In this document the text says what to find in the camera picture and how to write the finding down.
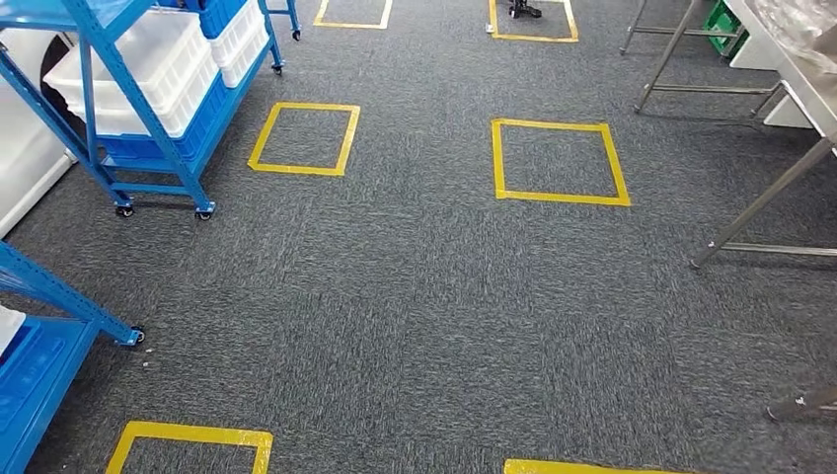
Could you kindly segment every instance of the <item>blue plastic crate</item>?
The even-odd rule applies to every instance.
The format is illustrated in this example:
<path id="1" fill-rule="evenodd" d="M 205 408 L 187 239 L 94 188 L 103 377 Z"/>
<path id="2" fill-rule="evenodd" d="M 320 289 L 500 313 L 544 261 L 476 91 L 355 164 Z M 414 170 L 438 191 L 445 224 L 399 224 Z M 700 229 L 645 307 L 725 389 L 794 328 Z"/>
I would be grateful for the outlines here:
<path id="1" fill-rule="evenodd" d="M 214 40 L 221 35 L 247 0 L 158 0 L 158 3 L 164 7 L 180 7 L 182 3 L 183 8 L 198 12 L 203 35 Z"/>
<path id="2" fill-rule="evenodd" d="M 174 139 L 175 146 L 181 152 L 185 162 L 197 158 L 197 150 L 203 140 L 209 136 L 209 128 L 212 122 L 221 113 L 224 102 L 227 99 L 230 89 L 224 86 L 224 81 L 219 72 L 206 91 L 203 102 L 194 113 L 189 126 L 183 136 Z M 137 159 L 165 159 L 163 150 L 157 145 L 151 135 L 99 135 L 99 142 L 108 150 L 108 154 L 115 162 Z"/>
<path id="3" fill-rule="evenodd" d="M 63 340 L 41 336 L 37 319 L 24 321 L 0 355 L 0 433 L 9 427 L 63 347 Z"/>

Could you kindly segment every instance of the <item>white cabinet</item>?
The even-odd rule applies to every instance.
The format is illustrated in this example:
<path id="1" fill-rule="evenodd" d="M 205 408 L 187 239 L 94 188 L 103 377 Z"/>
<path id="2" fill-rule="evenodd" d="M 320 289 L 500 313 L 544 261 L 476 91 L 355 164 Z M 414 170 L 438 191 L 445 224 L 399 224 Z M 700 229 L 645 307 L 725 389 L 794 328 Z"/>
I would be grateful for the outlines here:
<path id="1" fill-rule="evenodd" d="M 0 41 L 33 84 L 53 32 L 4 30 Z M 0 238 L 72 165 L 64 145 L 0 78 Z"/>

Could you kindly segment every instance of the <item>white box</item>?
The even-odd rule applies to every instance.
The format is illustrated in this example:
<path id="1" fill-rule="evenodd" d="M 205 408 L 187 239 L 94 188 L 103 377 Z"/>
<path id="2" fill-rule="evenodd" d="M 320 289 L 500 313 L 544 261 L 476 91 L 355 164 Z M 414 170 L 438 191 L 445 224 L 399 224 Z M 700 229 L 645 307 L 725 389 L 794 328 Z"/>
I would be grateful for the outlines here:
<path id="1" fill-rule="evenodd" d="M 224 77 L 224 85 L 235 88 L 239 85 L 250 66 L 259 58 L 259 53 L 265 48 L 269 40 L 265 26 L 253 29 L 250 38 L 245 42 L 236 54 L 227 59 L 227 62 L 219 62 L 221 75 Z"/>
<path id="2" fill-rule="evenodd" d="M 229 63 L 230 58 L 251 39 L 256 25 L 262 25 L 264 29 L 265 16 L 259 8 L 259 0 L 249 0 L 224 27 L 224 31 L 218 35 L 218 38 L 209 40 L 215 62 Z"/>
<path id="3" fill-rule="evenodd" d="M 201 53 L 201 58 L 196 61 L 198 66 L 179 95 L 172 95 L 171 102 L 161 104 L 154 110 L 163 128 L 172 138 L 180 138 L 186 132 L 195 112 L 203 102 L 206 92 L 215 78 L 218 76 L 218 65 L 212 59 L 212 54 L 207 44 Z M 85 119 L 84 105 L 69 105 L 67 109 Z M 142 123 L 139 115 L 133 108 L 126 110 L 102 110 L 96 106 L 96 133 L 98 135 L 122 135 L 139 134 L 148 135 L 148 128 Z"/>
<path id="4" fill-rule="evenodd" d="M 195 13 L 174 9 L 146 12 L 117 41 L 125 65 L 155 112 L 170 106 L 180 95 L 208 44 Z M 92 54 L 94 99 L 97 110 L 131 109 L 125 95 L 97 54 Z M 83 107 L 81 56 L 73 48 L 44 77 L 67 105 Z"/>
<path id="5" fill-rule="evenodd" d="M 25 319 L 26 314 L 0 306 L 0 354 L 12 343 Z"/>
<path id="6" fill-rule="evenodd" d="M 221 35 L 209 41 L 225 86 L 235 88 L 239 85 L 268 40 L 259 1 L 248 0 Z"/>

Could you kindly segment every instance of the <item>floor marking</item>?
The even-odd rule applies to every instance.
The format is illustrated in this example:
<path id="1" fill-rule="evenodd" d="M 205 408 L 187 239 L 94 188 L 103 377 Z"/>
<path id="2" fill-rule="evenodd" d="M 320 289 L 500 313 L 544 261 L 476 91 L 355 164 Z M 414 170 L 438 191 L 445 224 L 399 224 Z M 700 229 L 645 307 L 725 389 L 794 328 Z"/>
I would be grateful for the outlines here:
<path id="1" fill-rule="evenodd" d="M 334 168 L 259 163 L 259 159 L 262 157 L 262 152 L 265 151 L 267 138 L 270 137 L 270 131 L 273 130 L 273 125 L 276 123 L 276 118 L 279 116 L 279 111 L 282 109 L 348 112 L 348 125 L 345 128 L 345 135 L 342 138 L 341 151 L 338 155 L 338 163 Z M 259 133 L 259 138 L 256 140 L 256 146 L 253 147 L 253 153 L 250 154 L 250 159 L 247 161 L 247 164 L 256 171 L 270 171 L 273 173 L 301 173 L 304 175 L 343 176 L 343 173 L 345 172 L 345 164 L 348 161 L 348 153 L 351 151 L 351 143 L 354 141 L 354 131 L 357 129 L 357 119 L 359 117 L 360 106 L 277 102 L 273 105 L 273 108 L 270 109 L 270 113 L 267 115 L 265 126 L 262 127 L 262 132 Z"/>
<path id="2" fill-rule="evenodd" d="M 506 459 L 503 474 L 682 474 L 670 471 L 647 469 L 616 469 L 569 462 L 533 461 L 529 459 Z"/>
<path id="3" fill-rule="evenodd" d="M 503 173 L 502 164 L 503 125 L 546 128 L 550 130 L 591 131 L 600 133 L 602 140 L 604 141 L 607 161 L 610 164 L 610 172 L 613 175 L 613 184 L 616 187 L 616 195 L 564 195 L 560 193 L 508 191 L 505 188 L 505 174 Z M 628 188 L 625 186 L 625 178 L 622 176 L 622 167 L 619 166 L 619 156 L 616 154 L 616 146 L 613 144 L 613 137 L 610 134 L 610 127 L 607 123 L 561 123 L 556 121 L 520 120 L 517 118 L 494 118 L 492 119 L 492 152 L 495 168 L 495 195 L 497 199 L 545 200 L 551 202 L 575 202 L 582 204 L 621 206 L 631 205 L 631 197 L 628 196 Z"/>
<path id="4" fill-rule="evenodd" d="M 390 23 L 390 12 L 392 11 L 392 0 L 385 0 L 384 13 L 381 15 L 381 23 L 377 25 L 359 24 L 359 23 L 332 23 L 324 22 L 323 17 L 326 16 L 326 8 L 329 6 L 329 0 L 323 0 L 320 4 L 320 10 L 317 11 L 317 16 L 314 17 L 314 26 L 316 27 L 334 27 L 334 28 L 364 28 L 367 30 L 386 30 Z"/>
<path id="5" fill-rule="evenodd" d="M 489 22 L 492 25 L 492 38 L 495 40 L 521 40 L 521 41 L 540 41 L 540 42 L 578 42 L 578 27 L 575 25 L 575 17 L 572 15 L 572 5 L 570 0 L 541 0 L 546 3 L 563 3 L 564 14 L 567 16 L 567 25 L 570 27 L 570 35 L 568 37 L 554 38 L 554 37 L 536 37 L 531 35 L 508 35 L 499 32 L 496 19 L 496 1 L 489 0 Z"/>
<path id="6" fill-rule="evenodd" d="M 108 463 L 108 469 L 105 471 L 107 474 L 122 472 L 122 466 L 124 466 L 125 459 L 128 457 L 131 444 L 138 437 L 252 446 L 256 449 L 253 474 L 267 473 L 267 462 L 270 460 L 270 448 L 273 445 L 273 435 L 268 432 L 193 427 L 171 423 L 128 422 L 124 431 L 122 431 L 119 443 L 116 445 L 111 462 Z"/>

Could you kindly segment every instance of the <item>blue metal shelf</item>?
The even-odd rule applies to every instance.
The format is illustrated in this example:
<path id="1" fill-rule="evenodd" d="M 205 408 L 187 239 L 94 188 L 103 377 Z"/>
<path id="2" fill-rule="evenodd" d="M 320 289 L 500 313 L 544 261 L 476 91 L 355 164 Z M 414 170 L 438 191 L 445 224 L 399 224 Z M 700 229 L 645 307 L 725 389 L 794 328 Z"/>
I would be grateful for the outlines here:
<path id="1" fill-rule="evenodd" d="M 73 319 L 29 316 L 40 322 L 40 336 L 61 340 L 64 345 L 55 361 L 41 376 L 33 393 L 9 428 L 0 432 L 0 472 L 24 472 L 46 427 L 76 376 L 90 346 L 99 334 L 95 323 Z"/>
<path id="2" fill-rule="evenodd" d="M 135 346 L 144 334 L 2 241 L 0 291 L 21 293 L 71 315 L 27 315 L 24 325 L 38 335 L 17 345 L 13 340 L 6 349 L 10 353 L 3 353 L 0 358 L 0 472 L 23 472 L 100 332 L 123 346 Z M 28 324 L 33 320 L 36 330 Z"/>
<path id="3" fill-rule="evenodd" d="M 267 47 L 273 59 L 272 68 L 281 72 L 284 65 L 279 53 L 276 36 L 270 22 L 265 0 L 258 0 L 265 16 L 265 29 L 268 35 Z M 64 118 L 43 97 L 39 87 L 33 85 L 12 61 L 8 53 L 0 47 L 0 76 L 23 97 L 47 126 L 67 145 L 67 148 L 79 158 L 84 166 L 108 193 L 116 205 L 116 211 L 123 216 L 133 213 L 129 193 L 159 193 L 188 196 L 194 201 L 195 213 L 205 219 L 215 210 L 215 203 L 207 197 L 200 184 L 200 173 L 212 155 L 242 97 L 252 82 L 253 75 L 261 65 L 261 58 L 248 72 L 225 107 L 228 114 L 221 114 L 213 133 L 208 133 L 205 143 L 199 147 L 200 155 L 193 160 L 184 160 L 172 138 L 166 133 L 159 118 L 151 109 L 136 81 L 121 59 L 115 41 L 145 11 L 155 3 L 154 0 L 0 0 L 0 28 L 30 28 L 43 30 L 70 30 L 79 34 L 81 53 L 82 81 L 84 84 L 84 106 L 86 112 L 86 136 L 79 137 Z M 94 97 L 89 92 L 93 89 L 91 73 L 91 50 L 94 49 L 111 73 L 119 88 L 125 94 L 131 106 L 136 110 L 149 135 L 160 147 L 165 160 L 161 163 L 149 163 L 150 160 L 136 160 L 129 165 L 131 171 L 153 173 L 171 173 L 177 175 L 179 186 L 147 185 L 122 181 L 115 173 L 124 169 L 123 163 L 114 160 L 100 160 L 96 142 L 96 117 Z"/>
<path id="4" fill-rule="evenodd" d="M 189 171 L 195 175 L 200 175 L 203 173 L 203 169 L 206 167 L 206 164 L 209 162 L 209 159 L 212 157 L 212 154 L 215 151 L 215 147 L 218 146 L 218 142 L 221 141 L 221 137 L 224 136 L 224 131 L 227 129 L 227 126 L 230 124 L 230 121 L 233 119 L 236 111 L 238 111 L 238 106 L 241 104 L 242 99 L 244 96 L 247 95 L 248 89 L 250 89 L 250 83 L 253 82 L 253 78 L 256 77 L 256 74 L 259 72 L 260 66 L 262 65 L 262 61 L 265 58 L 265 54 L 270 49 L 270 44 L 266 45 L 265 48 L 259 53 L 259 56 L 256 58 L 256 61 L 250 66 L 250 70 L 247 71 L 242 81 L 239 83 L 238 87 L 231 90 L 227 94 L 227 99 L 224 102 L 224 106 L 221 109 L 221 113 L 218 114 L 215 122 L 212 123 L 212 127 L 209 131 L 209 139 L 205 140 L 203 144 L 200 146 L 200 149 L 197 151 L 197 158 L 194 160 L 189 161 L 186 165 L 189 167 Z M 115 161 L 110 156 L 106 157 L 105 160 L 102 162 L 105 167 L 112 169 L 112 170 L 119 170 L 119 171 L 140 171 L 146 173 L 174 173 L 175 170 L 172 168 L 171 163 L 166 160 L 147 160 L 147 159 L 135 159 L 128 161 Z"/>
<path id="5" fill-rule="evenodd" d="M 90 11 L 112 40 L 151 7 L 155 0 L 88 0 Z M 78 24 L 61 0 L 0 0 L 0 28 L 78 31 Z"/>

